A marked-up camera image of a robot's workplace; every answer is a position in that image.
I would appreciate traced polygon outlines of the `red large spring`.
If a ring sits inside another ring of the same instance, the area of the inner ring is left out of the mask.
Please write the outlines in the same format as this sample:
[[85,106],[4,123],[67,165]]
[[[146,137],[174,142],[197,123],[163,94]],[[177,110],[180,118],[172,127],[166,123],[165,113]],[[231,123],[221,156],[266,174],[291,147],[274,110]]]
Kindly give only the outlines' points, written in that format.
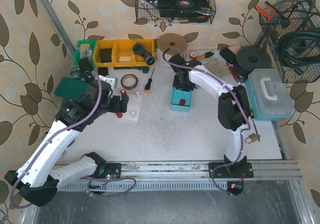
[[120,91],[120,93],[121,93],[121,96],[122,97],[127,97],[128,95],[127,95],[127,92],[124,90],[124,89],[122,89],[121,91]]
[[122,118],[122,117],[123,117],[123,114],[122,114],[121,112],[118,112],[118,113],[116,113],[116,116],[117,116],[118,118]]

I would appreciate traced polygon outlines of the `teal plastic spring tray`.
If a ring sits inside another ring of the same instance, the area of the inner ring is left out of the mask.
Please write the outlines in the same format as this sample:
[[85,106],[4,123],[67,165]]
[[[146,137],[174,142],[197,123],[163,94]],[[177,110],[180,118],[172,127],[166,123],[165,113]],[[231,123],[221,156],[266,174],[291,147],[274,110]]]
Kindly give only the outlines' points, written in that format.
[[172,111],[189,112],[192,106],[193,91],[172,88],[170,108]]

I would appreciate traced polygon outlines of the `black orange screwdriver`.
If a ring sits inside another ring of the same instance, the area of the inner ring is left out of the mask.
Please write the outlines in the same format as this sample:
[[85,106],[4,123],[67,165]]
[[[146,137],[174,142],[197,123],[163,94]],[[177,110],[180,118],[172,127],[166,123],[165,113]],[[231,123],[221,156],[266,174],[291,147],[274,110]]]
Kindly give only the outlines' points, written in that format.
[[154,70],[155,70],[155,68],[152,70],[151,76],[150,76],[150,78],[148,79],[147,84],[146,84],[145,87],[144,87],[144,92],[145,92],[145,93],[148,93],[148,92],[150,91],[151,83],[152,83],[152,81],[153,81],[152,77],[153,77],[153,74],[154,74]]

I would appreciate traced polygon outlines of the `canvas work glove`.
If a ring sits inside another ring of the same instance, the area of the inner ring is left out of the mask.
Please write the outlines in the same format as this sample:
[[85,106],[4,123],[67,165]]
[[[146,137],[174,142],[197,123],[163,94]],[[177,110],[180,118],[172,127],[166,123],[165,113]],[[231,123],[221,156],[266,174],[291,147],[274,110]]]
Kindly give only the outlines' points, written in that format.
[[228,66],[217,58],[213,58],[209,61],[202,61],[201,63],[207,71],[214,74],[218,78],[223,78],[230,74]]

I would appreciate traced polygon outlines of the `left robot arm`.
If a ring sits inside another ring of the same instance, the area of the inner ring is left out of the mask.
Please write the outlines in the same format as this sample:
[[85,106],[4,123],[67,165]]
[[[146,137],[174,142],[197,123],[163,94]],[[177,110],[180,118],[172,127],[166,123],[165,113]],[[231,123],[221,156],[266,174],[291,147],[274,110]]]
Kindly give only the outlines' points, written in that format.
[[110,180],[121,176],[121,165],[108,164],[96,152],[81,156],[76,163],[53,169],[59,157],[74,139],[99,116],[127,111],[129,96],[121,90],[113,94],[112,84],[64,78],[55,95],[66,99],[42,143],[18,170],[8,171],[5,180],[26,201],[37,207],[50,202],[60,188],[84,177]]

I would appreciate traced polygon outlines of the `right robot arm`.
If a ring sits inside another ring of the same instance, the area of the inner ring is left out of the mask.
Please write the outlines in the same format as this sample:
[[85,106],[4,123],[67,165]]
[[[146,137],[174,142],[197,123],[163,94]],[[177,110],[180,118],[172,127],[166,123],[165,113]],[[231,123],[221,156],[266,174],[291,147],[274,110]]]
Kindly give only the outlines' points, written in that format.
[[244,153],[244,131],[251,128],[251,109],[246,89],[242,85],[226,83],[208,71],[201,62],[186,61],[181,54],[174,55],[167,63],[175,71],[179,83],[197,85],[217,99],[218,120],[232,134],[232,142],[227,145],[223,164],[213,168],[211,177],[218,177],[219,169],[227,176],[234,177],[247,162]]

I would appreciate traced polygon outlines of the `black aluminium extrusion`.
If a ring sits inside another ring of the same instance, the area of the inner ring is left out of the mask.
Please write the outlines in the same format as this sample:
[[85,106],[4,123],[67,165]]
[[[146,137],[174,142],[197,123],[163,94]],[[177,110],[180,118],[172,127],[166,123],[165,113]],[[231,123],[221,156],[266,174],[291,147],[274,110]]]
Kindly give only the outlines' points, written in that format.
[[107,67],[98,67],[97,70],[98,70],[98,74],[101,76],[107,76],[109,74]]

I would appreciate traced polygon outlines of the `brown tape roll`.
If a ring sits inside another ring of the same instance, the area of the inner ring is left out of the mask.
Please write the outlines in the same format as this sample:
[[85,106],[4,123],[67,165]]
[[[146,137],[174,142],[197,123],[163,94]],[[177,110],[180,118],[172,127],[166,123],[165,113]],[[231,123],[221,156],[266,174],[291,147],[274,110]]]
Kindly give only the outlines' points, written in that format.
[[133,74],[127,74],[120,80],[123,89],[132,90],[135,89],[139,83],[138,78]]

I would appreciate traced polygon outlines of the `yellow black screwdriver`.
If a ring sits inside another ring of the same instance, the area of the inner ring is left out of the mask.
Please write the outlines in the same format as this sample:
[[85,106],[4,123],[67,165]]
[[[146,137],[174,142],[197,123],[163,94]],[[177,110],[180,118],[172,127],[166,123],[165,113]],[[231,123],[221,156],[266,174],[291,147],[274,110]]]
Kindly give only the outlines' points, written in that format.
[[212,57],[213,55],[215,54],[214,51],[208,51],[200,56],[198,56],[198,60],[203,60],[205,58],[209,58],[209,57]]

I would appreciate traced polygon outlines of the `black digital meter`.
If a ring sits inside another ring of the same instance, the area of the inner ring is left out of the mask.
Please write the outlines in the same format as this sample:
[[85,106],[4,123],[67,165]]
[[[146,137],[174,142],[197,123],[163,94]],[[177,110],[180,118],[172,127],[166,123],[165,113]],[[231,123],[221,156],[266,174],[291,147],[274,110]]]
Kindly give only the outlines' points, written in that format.
[[79,61],[79,70],[80,75],[85,82],[92,82],[95,80],[96,75],[88,58],[82,58]]

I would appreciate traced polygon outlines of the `yellow storage bin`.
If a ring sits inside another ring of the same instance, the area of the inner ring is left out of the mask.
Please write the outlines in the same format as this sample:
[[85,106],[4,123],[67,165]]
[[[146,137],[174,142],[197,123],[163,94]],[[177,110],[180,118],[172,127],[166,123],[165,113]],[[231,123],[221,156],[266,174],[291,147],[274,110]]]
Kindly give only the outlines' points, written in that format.
[[[136,43],[141,43],[152,55],[155,54],[155,42],[153,39],[112,39],[96,41],[94,51],[95,67],[149,67],[144,59],[133,53],[132,47]],[[112,62],[101,63],[100,50],[104,48],[112,49]]]

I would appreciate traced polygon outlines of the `grey pipe fitting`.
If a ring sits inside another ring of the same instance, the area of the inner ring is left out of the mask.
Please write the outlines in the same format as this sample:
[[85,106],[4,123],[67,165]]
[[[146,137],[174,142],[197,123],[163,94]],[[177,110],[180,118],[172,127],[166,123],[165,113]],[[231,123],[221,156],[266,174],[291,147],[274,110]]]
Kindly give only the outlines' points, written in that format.
[[133,46],[132,50],[135,55],[142,57],[148,66],[154,64],[155,58],[152,56],[152,54],[149,51],[147,51],[144,48],[144,46],[141,43],[136,43]]

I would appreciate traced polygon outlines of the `green storage bin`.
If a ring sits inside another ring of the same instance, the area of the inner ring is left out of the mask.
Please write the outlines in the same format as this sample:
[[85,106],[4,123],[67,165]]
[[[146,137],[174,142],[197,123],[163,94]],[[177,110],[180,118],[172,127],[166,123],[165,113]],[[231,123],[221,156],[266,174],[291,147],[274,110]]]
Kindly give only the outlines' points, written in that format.
[[88,58],[91,66],[94,67],[94,51],[96,47],[96,40],[79,40],[73,56],[73,62],[76,67],[79,66],[80,60]]

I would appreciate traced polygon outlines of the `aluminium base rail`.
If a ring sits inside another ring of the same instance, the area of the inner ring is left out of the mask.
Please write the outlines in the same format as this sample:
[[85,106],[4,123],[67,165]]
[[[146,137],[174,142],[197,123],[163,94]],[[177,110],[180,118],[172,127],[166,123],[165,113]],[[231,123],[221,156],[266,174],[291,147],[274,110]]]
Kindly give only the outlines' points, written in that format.
[[105,178],[74,178],[60,187],[62,191],[91,190],[93,192],[227,190],[247,181],[301,180],[296,161],[247,161],[235,171],[218,168],[218,162],[122,162],[108,163]]

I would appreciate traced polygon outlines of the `orange handled pliers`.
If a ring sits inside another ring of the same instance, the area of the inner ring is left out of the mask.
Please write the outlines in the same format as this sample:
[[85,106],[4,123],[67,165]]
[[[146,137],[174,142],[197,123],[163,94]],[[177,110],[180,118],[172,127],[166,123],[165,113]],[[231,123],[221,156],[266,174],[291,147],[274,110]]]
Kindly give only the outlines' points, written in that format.
[[261,8],[259,5],[255,5],[255,10],[259,12],[267,21],[272,21],[272,16],[267,13],[267,11],[271,11],[274,15],[279,15],[280,11],[272,5],[270,2],[265,1],[264,5],[266,6],[266,9]]

